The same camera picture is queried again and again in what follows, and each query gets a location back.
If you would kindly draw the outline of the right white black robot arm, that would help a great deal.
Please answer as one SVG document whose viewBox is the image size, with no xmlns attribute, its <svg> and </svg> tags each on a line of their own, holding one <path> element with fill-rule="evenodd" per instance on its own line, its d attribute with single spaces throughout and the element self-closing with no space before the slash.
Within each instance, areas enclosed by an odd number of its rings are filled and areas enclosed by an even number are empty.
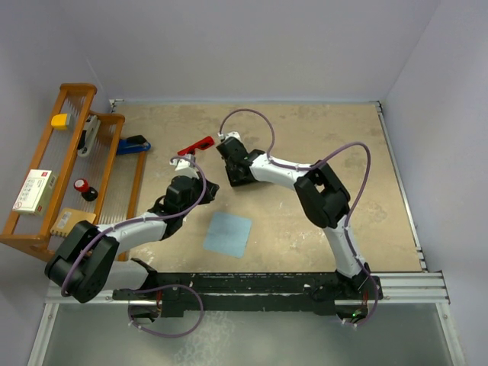
<svg viewBox="0 0 488 366">
<path fill-rule="evenodd" d="M 306 218 L 326 235 L 340 292 L 347 298 L 363 293 L 370 271 L 349 226 L 351 196 L 330 165 L 314 168 L 281 159 L 273 162 L 262 150 L 247 151 L 238 133 L 221 134 L 219 138 L 217 151 L 225 162 L 230 185 L 265 182 L 294 191 Z"/>
</svg>

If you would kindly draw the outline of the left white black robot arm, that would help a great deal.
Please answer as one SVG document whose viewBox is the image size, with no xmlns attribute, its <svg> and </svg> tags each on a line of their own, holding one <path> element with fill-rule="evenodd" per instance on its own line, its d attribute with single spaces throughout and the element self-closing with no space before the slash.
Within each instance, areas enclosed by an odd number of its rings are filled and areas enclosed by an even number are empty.
<svg viewBox="0 0 488 366">
<path fill-rule="evenodd" d="M 140 299 L 154 295 L 155 271 L 135 259 L 117 257 L 137 246 L 171 237 L 183 225 L 189 211 L 212 202 L 220 186 L 198 174 L 172 179 L 165 195 L 147 212 L 112 225 L 78 222 L 47 262 L 44 274 L 61 287 L 64 297 L 87 303 L 100 292 L 130 288 Z"/>
</svg>

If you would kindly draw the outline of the black sunglasses case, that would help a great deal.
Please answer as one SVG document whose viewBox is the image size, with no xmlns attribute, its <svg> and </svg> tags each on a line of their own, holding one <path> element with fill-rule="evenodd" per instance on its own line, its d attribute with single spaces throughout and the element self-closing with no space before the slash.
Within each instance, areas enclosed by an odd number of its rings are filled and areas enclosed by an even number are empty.
<svg viewBox="0 0 488 366">
<path fill-rule="evenodd" d="M 254 179 L 247 165 L 234 162 L 232 159 L 225 159 L 225 170 L 231 187 L 239 187 L 254 182 Z"/>
</svg>

